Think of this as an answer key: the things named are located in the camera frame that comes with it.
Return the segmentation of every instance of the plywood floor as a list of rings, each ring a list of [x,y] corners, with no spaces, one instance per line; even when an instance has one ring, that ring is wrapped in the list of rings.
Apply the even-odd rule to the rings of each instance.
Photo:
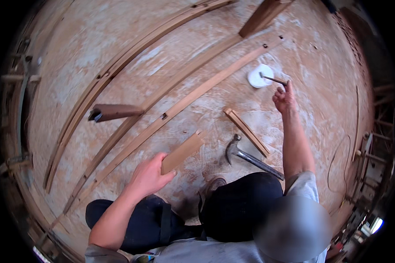
[[[96,103],[142,103],[193,57],[236,34],[260,2],[239,0],[165,35],[126,66]],[[51,193],[46,194],[42,182],[49,156],[80,94],[106,62],[142,30],[191,3],[191,0],[49,0],[39,12],[28,53],[34,56],[42,80],[28,126],[34,168],[25,180],[49,223],[62,212],[88,163],[124,120],[96,124],[88,122],[86,114],[64,152]],[[340,210],[338,207],[346,189],[351,191],[353,185],[354,166],[348,165],[347,187],[343,174],[348,147],[352,150],[356,131],[356,85],[360,89],[360,135],[372,129],[373,124],[369,72],[356,41],[351,40],[351,29],[343,31],[345,26],[344,20],[330,14],[318,0],[294,2],[270,27],[220,54],[175,87],[120,140],[97,171],[165,110],[220,70],[280,34],[291,33],[292,41],[238,70],[175,116],[124,160],[95,189],[88,202],[98,198],[114,200],[141,160],[158,151],[170,152],[197,129],[206,129],[206,144],[178,167],[178,176],[158,193],[184,219],[195,224],[197,192],[208,181],[223,175],[232,182],[258,171],[238,159],[228,166],[225,147],[234,133],[241,132],[222,112],[226,107],[234,108],[267,145],[271,155],[266,163],[283,171],[282,120],[271,100],[277,86],[256,90],[246,80],[251,69],[264,63],[274,69],[277,78],[294,82],[298,111],[316,160],[320,202],[331,213],[337,233],[352,209],[347,204]],[[345,140],[338,149],[328,188],[332,155],[347,134],[351,142]],[[260,156],[247,138],[243,138],[239,147]],[[86,249],[89,235],[84,220],[86,204],[63,218],[54,229],[80,255]]]

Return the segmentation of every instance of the light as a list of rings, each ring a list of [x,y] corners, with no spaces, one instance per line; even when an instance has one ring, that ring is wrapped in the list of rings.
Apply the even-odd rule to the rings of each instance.
[[[372,234],[374,234],[382,226],[382,223],[383,220],[381,218],[376,218],[372,226]]]

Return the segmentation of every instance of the cable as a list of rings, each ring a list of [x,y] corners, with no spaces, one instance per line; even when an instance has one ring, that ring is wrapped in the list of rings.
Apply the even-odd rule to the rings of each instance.
[[[342,197],[342,202],[341,202],[341,204],[339,205],[338,209],[337,209],[336,211],[334,211],[333,213],[330,213],[330,215],[333,215],[334,213],[336,213],[337,211],[339,211],[339,210],[341,209],[341,207],[342,207],[342,205],[343,205],[343,203],[344,203],[344,200],[345,200],[345,196],[346,196],[346,194],[347,194],[347,187],[348,187],[348,186],[347,186],[347,180],[345,179],[345,172],[347,171],[348,159],[349,159],[349,157],[350,157],[350,150],[351,150],[351,137],[350,137],[348,134],[345,134],[345,135],[342,137],[341,141],[338,143],[337,148],[335,149],[335,152],[334,152],[334,155],[333,155],[333,157],[332,157],[331,163],[329,164],[327,182],[328,182],[328,188],[329,188],[329,190],[330,190],[331,192],[333,192],[333,193],[339,193],[338,191],[332,190],[331,187],[329,186],[329,173],[331,172],[332,163],[333,163],[334,160],[335,160],[335,157],[336,157],[336,155],[337,155],[338,149],[339,149],[339,147],[341,146],[341,144],[342,144],[342,142],[344,141],[344,139],[346,139],[346,138],[348,138],[348,140],[349,140],[349,144],[348,144],[349,146],[348,146],[347,162],[345,163],[345,167],[344,167],[345,193],[344,193],[344,197]]]

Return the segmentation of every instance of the dark wooden beam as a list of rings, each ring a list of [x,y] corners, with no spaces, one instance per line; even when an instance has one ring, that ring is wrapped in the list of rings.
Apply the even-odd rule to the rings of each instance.
[[[268,24],[294,0],[265,0],[256,9],[240,32],[241,37],[248,37],[268,26]]]

